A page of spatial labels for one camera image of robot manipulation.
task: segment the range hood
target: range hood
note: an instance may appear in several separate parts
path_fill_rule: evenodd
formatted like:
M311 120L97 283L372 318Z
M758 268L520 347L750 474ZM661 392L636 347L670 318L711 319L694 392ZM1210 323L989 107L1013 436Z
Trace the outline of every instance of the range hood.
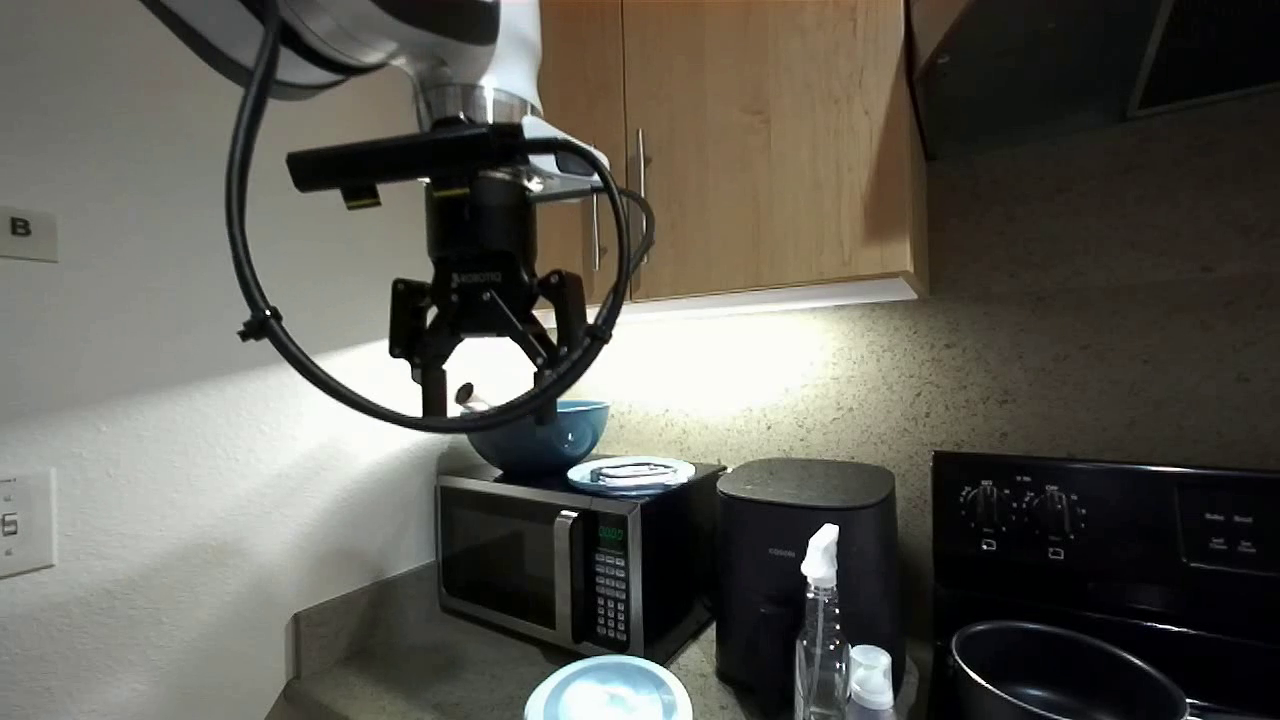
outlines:
M1280 0L908 0L930 156L1280 90Z

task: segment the wall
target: wall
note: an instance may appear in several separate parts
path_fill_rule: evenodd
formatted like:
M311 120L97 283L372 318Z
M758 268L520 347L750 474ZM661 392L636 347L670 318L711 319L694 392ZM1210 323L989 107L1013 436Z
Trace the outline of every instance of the wall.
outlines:
M613 453L837 456L902 482L930 609L937 447L1280 467L1280 99L931 163L919 303L629 323Z
M0 582L4 720L241 720L289 681L293 613L434 558L445 442L361 420L236 343L221 173L241 91L137 0L0 4L0 206L62 265L0 262L0 477L57 467L62 566ZM420 200L297 196L289 149L411 127L401 77L278 106L253 237L299 341L372 398Z

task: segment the blue bowl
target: blue bowl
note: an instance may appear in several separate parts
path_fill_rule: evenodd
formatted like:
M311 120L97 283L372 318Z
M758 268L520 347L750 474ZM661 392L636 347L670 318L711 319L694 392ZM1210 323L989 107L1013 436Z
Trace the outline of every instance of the blue bowl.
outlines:
M564 477L592 456L603 420L608 403L601 402L556 402L556 416L525 416L488 432L469 432L469 442L503 477Z

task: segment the upper cabinet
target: upper cabinet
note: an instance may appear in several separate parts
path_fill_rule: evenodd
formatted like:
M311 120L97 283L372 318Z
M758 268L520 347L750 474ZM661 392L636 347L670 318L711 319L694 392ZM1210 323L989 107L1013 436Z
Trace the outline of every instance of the upper cabinet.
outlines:
M546 0L547 120L657 210L641 299L923 276L902 0ZM603 206L556 253L613 271Z

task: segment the microwave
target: microwave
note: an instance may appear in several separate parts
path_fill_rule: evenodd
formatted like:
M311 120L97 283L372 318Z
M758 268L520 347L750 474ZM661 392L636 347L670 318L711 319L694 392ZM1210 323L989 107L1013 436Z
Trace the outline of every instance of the microwave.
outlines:
M672 657L711 621L721 474L653 497L440 477L440 609L573 651Z

